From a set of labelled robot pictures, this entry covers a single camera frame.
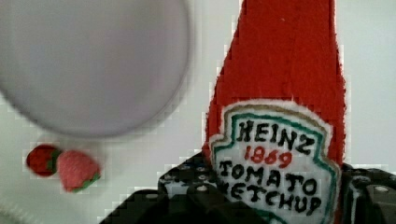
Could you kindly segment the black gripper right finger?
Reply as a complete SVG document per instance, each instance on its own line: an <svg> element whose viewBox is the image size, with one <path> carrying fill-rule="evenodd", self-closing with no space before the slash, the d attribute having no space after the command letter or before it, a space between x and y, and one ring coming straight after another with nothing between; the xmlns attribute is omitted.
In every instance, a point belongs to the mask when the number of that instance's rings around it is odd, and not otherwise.
<svg viewBox="0 0 396 224"><path fill-rule="evenodd" d="M377 168L342 166L341 224L396 224L396 177Z"/></svg>

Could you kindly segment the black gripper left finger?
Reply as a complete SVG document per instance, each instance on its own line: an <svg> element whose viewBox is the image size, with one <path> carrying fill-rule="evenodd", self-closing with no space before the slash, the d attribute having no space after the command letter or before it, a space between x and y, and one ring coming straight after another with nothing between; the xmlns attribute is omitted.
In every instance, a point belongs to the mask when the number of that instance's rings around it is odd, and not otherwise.
<svg viewBox="0 0 396 224"><path fill-rule="evenodd" d="M158 188L141 189L100 224L268 224L242 202L228 200L217 176L198 153L158 180Z"/></svg>

